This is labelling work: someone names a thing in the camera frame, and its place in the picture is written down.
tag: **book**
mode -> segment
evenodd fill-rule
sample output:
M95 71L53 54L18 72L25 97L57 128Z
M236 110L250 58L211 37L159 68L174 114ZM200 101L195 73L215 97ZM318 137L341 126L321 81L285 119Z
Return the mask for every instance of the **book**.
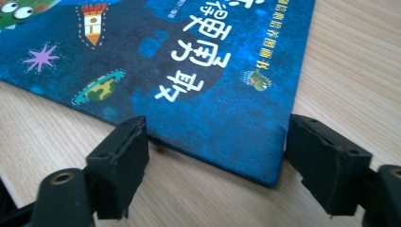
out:
M277 183L314 0L1 4L2 81Z

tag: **book title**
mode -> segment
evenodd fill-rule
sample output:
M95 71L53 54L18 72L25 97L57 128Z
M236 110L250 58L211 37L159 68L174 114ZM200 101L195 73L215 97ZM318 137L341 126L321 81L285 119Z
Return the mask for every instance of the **book title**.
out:
M279 35L279 29L282 27L284 14L287 11L287 4L289 0L277 0L275 6L275 12L272 15L270 21L270 29L267 34L268 38L265 38L263 47L260 50L260 57L262 59L256 62L256 67L261 69L269 69L269 60L272 57L273 49L276 45L276 39ZM180 7L183 5L185 0L180 0L176 7L168 14L169 18L174 18ZM236 0L236 1L216 1L216 2L205 2L203 7L200 7L200 12L203 17L196 17L190 15L189 18L192 20L188 25L183 28L183 31L189 30L191 27L197 26L198 32L201 35L213 39L220 39L224 41L230 34L231 25L227 25L224 19L227 18L229 12L227 6L236 7L243 6L245 9L249 9L253 4L262 4L265 0ZM173 50L171 52L171 58L174 61L191 61L192 63L204 67L210 67L216 65L225 68L231 58L231 53L224 53L224 56L218 56L218 44L205 40L197 40L196 44L190 42L186 43L183 40L177 41L181 50ZM170 87L159 85L160 92L154 97L160 99L164 97L170 102L174 102L179 94L188 92L199 92L204 84L203 80L197 80L197 74L194 72L184 72L177 70L174 76L166 76L172 84Z

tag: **orange rocket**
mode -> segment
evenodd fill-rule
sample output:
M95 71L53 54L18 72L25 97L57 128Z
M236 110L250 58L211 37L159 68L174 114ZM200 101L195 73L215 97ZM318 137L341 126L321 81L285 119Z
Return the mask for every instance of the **orange rocket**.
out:
M96 5L85 5L82 6L82 12L84 15L84 26L85 26L85 37L96 45L101 35L101 17L104 10L106 10L107 4L96 4Z

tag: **green cartoon character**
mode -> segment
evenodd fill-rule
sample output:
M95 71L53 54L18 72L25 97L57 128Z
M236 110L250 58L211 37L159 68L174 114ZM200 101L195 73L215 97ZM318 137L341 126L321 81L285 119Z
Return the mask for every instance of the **green cartoon character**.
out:
M0 0L0 30L13 29L25 19L44 12L59 2L60 0Z
M253 86L254 89L259 92L263 92L271 86L270 79L260 74L258 69L255 69L253 71L246 71L243 74L242 80L246 84Z

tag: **wooden table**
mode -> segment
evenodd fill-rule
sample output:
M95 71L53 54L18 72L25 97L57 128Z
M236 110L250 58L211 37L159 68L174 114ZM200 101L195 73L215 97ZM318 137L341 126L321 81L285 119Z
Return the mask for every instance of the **wooden table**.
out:
M401 165L401 2L317 0L294 108L375 157ZM18 206L40 181L84 157L113 127L0 83L0 177ZM285 160L275 188L150 144L130 219L98 226L360 226L330 218Z

